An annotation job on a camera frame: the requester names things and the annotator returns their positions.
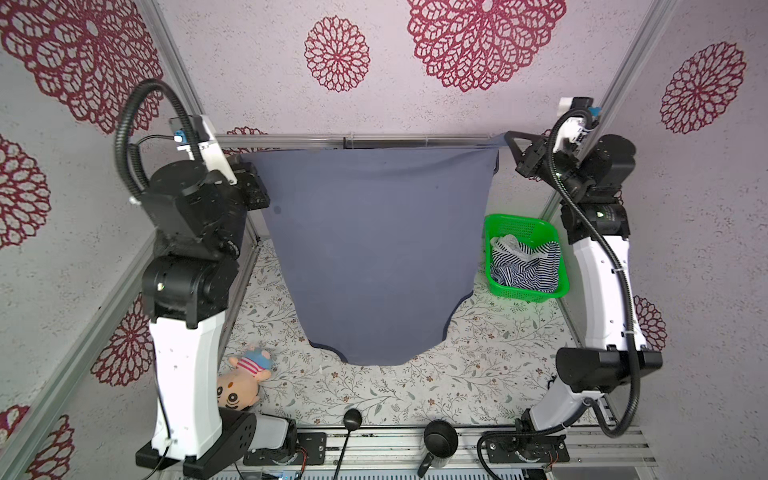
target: white cloth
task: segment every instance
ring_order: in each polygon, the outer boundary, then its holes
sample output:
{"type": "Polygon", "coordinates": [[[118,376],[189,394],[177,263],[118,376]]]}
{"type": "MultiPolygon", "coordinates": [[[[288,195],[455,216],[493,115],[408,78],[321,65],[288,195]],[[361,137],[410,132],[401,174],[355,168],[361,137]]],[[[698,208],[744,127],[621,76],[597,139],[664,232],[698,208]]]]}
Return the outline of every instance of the white cloth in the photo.
{"type": "Polygon", "coordinates": [[[558,289],[560,244],[547,242],[535,249],[514,235],[491,238],[491,278],[503,286],[552,293],[558,289]]]}

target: green plastic basket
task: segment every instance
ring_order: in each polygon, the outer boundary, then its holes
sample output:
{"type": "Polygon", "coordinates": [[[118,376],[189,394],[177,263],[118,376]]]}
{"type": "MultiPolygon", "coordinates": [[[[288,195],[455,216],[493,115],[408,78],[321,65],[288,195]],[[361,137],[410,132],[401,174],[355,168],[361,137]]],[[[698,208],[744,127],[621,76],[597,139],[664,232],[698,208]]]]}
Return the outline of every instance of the green plastic basket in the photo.
{"type": "Polygon", "coordinates": [[[488,288],[496,296],[505,296],[525,300],[526,302],[542,303],[550,298],[560,298],[568,293],[571,284],[565,272],[565,263],[560,256],[558,269],[558,289],[552,293],[537,292],[513,286],[503,286],[491,278],[491,238],[515,235],[518,241],[530,248],[536,248],[544,243],[555,241],[560,243],[558,231],[550,224],[538,218],[516,217],[514,215],[494,214],[485,218],[485,276],[488,277],[488,288]]]}

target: stuffed doll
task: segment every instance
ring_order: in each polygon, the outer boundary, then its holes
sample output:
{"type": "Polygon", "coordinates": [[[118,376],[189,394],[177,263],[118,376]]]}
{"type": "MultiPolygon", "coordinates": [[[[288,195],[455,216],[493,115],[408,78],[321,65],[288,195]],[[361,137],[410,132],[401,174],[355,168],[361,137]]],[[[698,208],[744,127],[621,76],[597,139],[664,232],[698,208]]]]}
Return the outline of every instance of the stuffed doll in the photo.
{"type": "Polygon", "coordinates": [[[262,349],[246,350],[239,359],[231,356],[227,359],[235,367],[229,373],[219,377],[216,394],[219,407],[232,410],[244,410],[259,401],[259,382],[272,376],[270,353],[262,349]]]}

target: black mug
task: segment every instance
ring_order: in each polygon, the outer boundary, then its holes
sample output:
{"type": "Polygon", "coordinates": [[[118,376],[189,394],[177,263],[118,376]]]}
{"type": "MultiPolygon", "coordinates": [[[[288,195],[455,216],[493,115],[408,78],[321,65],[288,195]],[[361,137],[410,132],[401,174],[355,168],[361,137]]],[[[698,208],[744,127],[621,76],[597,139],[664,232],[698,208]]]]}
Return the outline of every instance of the black mug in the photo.
{"type": "Polygon", "coordinates": [[[442,420],[432,420],[424,429],[424,449],[426,456],[419,466],[419,478],[424,478],[427,468],[441,468],[458,448],[458,433],[451,424],[442,420]]]}

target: floor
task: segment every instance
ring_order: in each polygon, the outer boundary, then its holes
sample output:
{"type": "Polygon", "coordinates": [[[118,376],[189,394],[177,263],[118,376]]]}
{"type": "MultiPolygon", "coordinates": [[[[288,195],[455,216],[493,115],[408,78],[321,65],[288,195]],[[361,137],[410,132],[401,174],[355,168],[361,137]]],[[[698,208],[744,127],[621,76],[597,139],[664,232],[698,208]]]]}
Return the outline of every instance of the floor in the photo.
{"type": "MultiPolygon", "coordinates": [[[[445,342],[401,366],[362,367],[314,349],[296,318],[272,241],[258,261],[226,355],[248,346],[269,350],[273,378],[253,410],[300,425],[338,425],[355,406],[369,425],[512,423],[544,395],[554,354],[573,339],[554,300],[525,303],[488,291],[479,270],[475,294],[452,318],[445,342]]],[[[229,368],[226,360],[222,370],[229,368]]],[[[581,423],[594,423],[587,416],[581,423]]]]}

